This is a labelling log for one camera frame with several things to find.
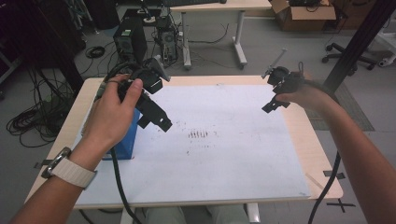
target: black handheld controller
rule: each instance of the black handheld controller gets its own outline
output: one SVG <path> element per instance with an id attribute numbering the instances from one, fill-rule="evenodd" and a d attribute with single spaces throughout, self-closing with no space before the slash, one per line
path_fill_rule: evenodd
<path id="1" fill-rule="evenodd" d="M 121 101 L 125 98 L 125 94 L 132 82 L 137 78 L 143 81 L 142 94 L 135 106 L 143 116 L 137 124 L 144 129 L 152 122 L 164 132 L 167 132 L 172 127 L 172 121 L 167 117 L 165 111 L 149 98 L 146 91 L 154 94 L 163 87 L 162 78 L 170 81 L 170 77 L 166 75 L 158 58 L 148 59 L 143 67 L 134 70 L 130 79 L 122 81 L 119 85 L 118 94 Z"/>
<path id="2" fill-rule="evenodd" d="M 266 104 L 262 110 L 270 113 L 276 110 L 280 106 L 287 108 L 290 103 L 280 102 L 276 99 L 276 96 L 281 93 L 292 93 L 296 92 L 300 86 L 304 83 L 304 66 L 303 63 L 299 63 L 299 72 L 290 72 L 286 67 L 276 67 L 275 64 L 280 60 L 286 49 L 282 49 L 282 53 L 277 57 L 277 59 L 268 67 L 268 70 L 262 75 L 262 78 L 268 77 L 267 83 L 274 87 L 273 92 L 276 94 L 270 103 Z"/>

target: smartwatch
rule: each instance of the smartwatch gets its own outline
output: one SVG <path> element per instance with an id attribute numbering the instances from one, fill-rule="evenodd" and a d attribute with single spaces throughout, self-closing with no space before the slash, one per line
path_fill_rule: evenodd
<path id="1" fill-rule="evenodd" d="M 69 147 L 64 147 L 55 159 L 49 163 L 41 176 L 48 179 L 56 175 L 72 185 L 85 189 L 95 177 L 96 171 L 87 170 L 70 161 L 68 158 L 71 153 L 72 150 Z"/>

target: black device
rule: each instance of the black device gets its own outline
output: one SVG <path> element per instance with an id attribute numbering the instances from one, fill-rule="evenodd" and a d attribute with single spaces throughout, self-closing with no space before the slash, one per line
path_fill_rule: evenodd
<path id="1" fill-rule="evenodd" d="M 177 34 L 169 16 L 157 18 L 157 43 L 161 47 L 163 63 L 171 64 L 177 60 Z"/>
<path id="2" fill-rule="evenodd" d="M 161 15 L 161 10 L 160 9 L 149 9 L 149 14 L 154 17 L 158 18 Z M 143 27 L 145 26 L 156 26 L 157 22 L 145 22 L 144 19 L 147 17 L 145 13 L 141 13 L 140 9 L 136 8 L 128 8 L 125 11 L 125 14 L 123 15 L 122 19 L 127 18 L 127 17 L 139 17 L 140 20 L 142 21 Z"/>
<path id="3" fill-rule="evenodd" d="M 122 63 L 115 66 L 104 79 L 103 85 L 96 94 L 95 100 L 102 96 L 107 82 L 122 69 L 132 69 L 133 72 L 128 80 L 119 83 L 118 94 L 121 101 L 125 98 L 126 92 L 135 79 L 140 78 L 143 81 L 142 94 L 135 106 L 142 114 L 142 118 L 140 118 L 137 124 L 144 129 L 152 122 L 159 126 L 164 132 L 167 132 L 172 126 L 172 121 L 167 117 L 165 111 L 147 95 L 148 92 L 154 94 L 163 87 L 162 79 L 170 81 L 170 77 L 166 74 L 159 57 L 145 60 L 143 66 L 136 63 Z"/>
<path id="4" fill-rule="evenodd" d="M 282 58 L 283 54 L 286 53 L 286 49 L 282 49 L 282 53 L 276 58 L 276 60 L 269 65 L 267 71 L 262 78 L 268 77 L 267 83 L 274 87 L 273 92 L 276 94 L 270 103 L 266 104 L 262 110 L 270 113 L 276 110 L 280 106 L 288 107 L 290 103 L 279 102 L 276 96 L 281 93 L 292 93 L 297 91 L 302 84 L 304 84 L 304 66 L 303 63 L 299 63 L 299 72 L 290 72 L 286 67 L 275 67 L 276 63 Z"/>
<path id="5" fill-rule="evenodd" d="M 163 0 L 163 5 L 165 7 L 182 7 L 218 2 L 219 0 Z"/>
<path id="6" fill-rule="evenodd" d="M 122 62 L 143 63 L 148 45 L 140 18 L 125 17 L 113 38 Z"/>
<path id="7" fill-rule="evenodd" d="M 320 0 L 289 0 L 291 7 L 318 7 Z"/>

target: white paper sheet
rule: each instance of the white paper sheet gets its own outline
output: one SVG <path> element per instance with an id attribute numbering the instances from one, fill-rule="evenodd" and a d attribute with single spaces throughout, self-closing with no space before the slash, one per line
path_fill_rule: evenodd
<path id="1" fill-rule="evenodd" d="M 164 87 L 151 99 L 173 122 L 138 128 L 133 159 L 120 161 L 130 203 L 265 201 L 310 196 L 279 110 L 262 107 L 269 85 Z M 121 203 L 111 161 L 78 204 Z"/>

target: wooden desk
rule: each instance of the wooden desk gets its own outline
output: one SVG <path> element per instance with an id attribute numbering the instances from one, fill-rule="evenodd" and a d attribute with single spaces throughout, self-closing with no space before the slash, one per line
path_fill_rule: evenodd
<path id="1" fill-rule="evenodd" d="M 226 4 L 212 3 L 203 5 L 194 5 L 186 7 L 171 7 L 172 11 L 181 12 L 182 31 L 183 31 L 183 59 L 184 67 L 191 69 L 191 58 L 189 40 L 186 31 L 188 25 L 208 24 L 208 23 L 237 23 L 236 35 L 233 37 L 233 45 L 235 47 L 240 66 L 243 69 L 248 61 L 242 50 L 240 39 L 242 34 L 242 26 L 244 23 L 245 11 L 251 9 L 268 9 L 271 4 L 267 0 L 228 0 Z M 189 20 L 196 15 L 196 20 Z"/>
<path id="2" fill-rule="evenodd" d="M 91 102 L 101 83 L 101 78 L 90 78 L 85 81 L 77 100 L 75 101 L 64 126 L 62 127 L 47 159 L 53 159 L 64 146 L 72 146 L 75 142 L 76 135 L 84 117 L 91 106 Z M 263 85 L 266 80 L 260 76 L 239 76 L 239 77 L 172 77 L 171 82 L 164 82 L 165 86 L 194 86 L 194 85 Z M 318 141 L 318 138 L 312 129 L 312 126 L 304 112 L 297 105 L 290 105 L 287 109 L 282 109 L 287 126 L 290 131 L 292 143 L 294 144 L 298 158 L 303 168 L 306 183 L 311 191 L 309 199 L 316 199 L 322 192 L 328 177 L 324 176 L 324 170 L 331 170 L 332 167 Z M 40 175 L 37 177 L 28 198 L 41 186 L 45 181 Z M 343 191 L 339 182 L 334 181 L 332 188 L 326 198 L 341 198 Z M 251 200 L 240 203 L 257 203 L 262 200 Z M 183 202 L 182 204 L 202 204 L 203 202 Z M 96 208 L 96 207 L 122 207 L 122 204 L 92 204 L 78 206 L 76 208 Z"/>

